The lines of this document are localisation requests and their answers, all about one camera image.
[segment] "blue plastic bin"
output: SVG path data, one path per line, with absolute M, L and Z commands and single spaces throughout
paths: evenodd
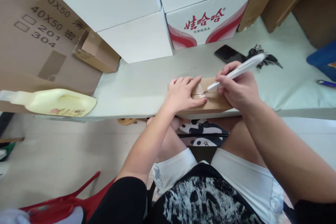
M 307 62 L 336 82 L 336 40 L 309 55 Z

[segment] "leg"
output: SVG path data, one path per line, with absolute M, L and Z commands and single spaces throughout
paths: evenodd
M 147 125 L 151 123 L 152 119 L 153 117 L 149 118 L 149 120 L 147 121 Z M 178 117 L 175 117 L 172 120 L 170 127 L 168 128 L 167 134 L 162 142 L 159 155 L 156 159 L 156 163 L 168 160 L 169 158 L 176 156 L 187 148 L 186 145 L 175 133 L 175 131 L 184 123 L 188 123 L 188 120 Z
M 283 190 L 267 169 L 242 117 L 208 119 L 230 132 L 211 165 L 250 204 L 265 223 L 282 214 Z
M 230 117 L 211 118 L 208 121 L 218 124 L 230 132 L 229 137 L 221 145 L 221 149 L 251 163 L 267 168 L 242 117 L 234 117 L 232 119 Z
M 177 117 L 173 119 L 162 142 L 156 163 L 153 164 L 154 183 L 159 197 L 197 165 L 194 155 L 175 133 L 184 123 L 187 123 L 185 119 Z

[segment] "smartphone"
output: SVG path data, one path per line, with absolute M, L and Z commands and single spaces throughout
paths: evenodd
M 222 59 L 226 64 L 232 61 L 239 61 L 241 63 L 247 60 L 247 57 L 237 52 L 235 49 L 229 47 L 228 45 L 223 45 L 217 51 L 215 51 L 215 55 Z

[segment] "white table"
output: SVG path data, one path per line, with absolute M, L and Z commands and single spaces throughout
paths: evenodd
M 255 44 L 276 56 L 284 69 L 264 66 L 254 70 L 260 97 L 282 117 L 311 117 L 336 119 L 336 91 L 316 84 L 329 79 L 306 62 L 316 49 L 309 43 L 295 17 L 269 34 L 261 18 L 246 31 L 236 33 L 230 40 L 174 51 L 171 57 L 127 64 L 121 60 L 116 73 L 104 74 L 94 97 L 96 107 L 81 120 L 112 118 L 144 118 L 155 115 L 167 90 L 167 83 L 181 76 L 213 77 L 224 65 L 214 55 L 222 45 L 247 55 Z M 235 109 L 220 114 L 186 115 L 201 119 L 238 115 Z

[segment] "keys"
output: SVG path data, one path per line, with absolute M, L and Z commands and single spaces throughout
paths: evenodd
M 249 56 L 251 55 L 251 57 L 252 57 L 252 56 L 258 54 L 257 46 L 258 46 L 258 44 L 256 44 L 255 47 L 253 47 L 252 49 L 249 50 L 249 52 L 248 52 Z
M 275 58 L 272 54 L 268 54 L 267 57 L 265 58 L 265 60 L 267 60 L 268 62 L 273 62 L 274 64 L 276 64 L 277 66 L 282 67 L 282 65 L 279 63 L 278 59 Z
M 251 58 L 259 53 L 264 53 L 264 49 L 261 47 L 261 45 L 256 44 L 253 48 L 251 48 L 248 52 L 247 58 Z M 277 65 L 279 67 L 282 67 L 282 65 L 278 62 L 277 58 L 274 57 L 272 54 L 267 54 L 263 62 L 261 62 L 257 68 L 261 69 L 263 66 L 268 66 L 268 65 Z

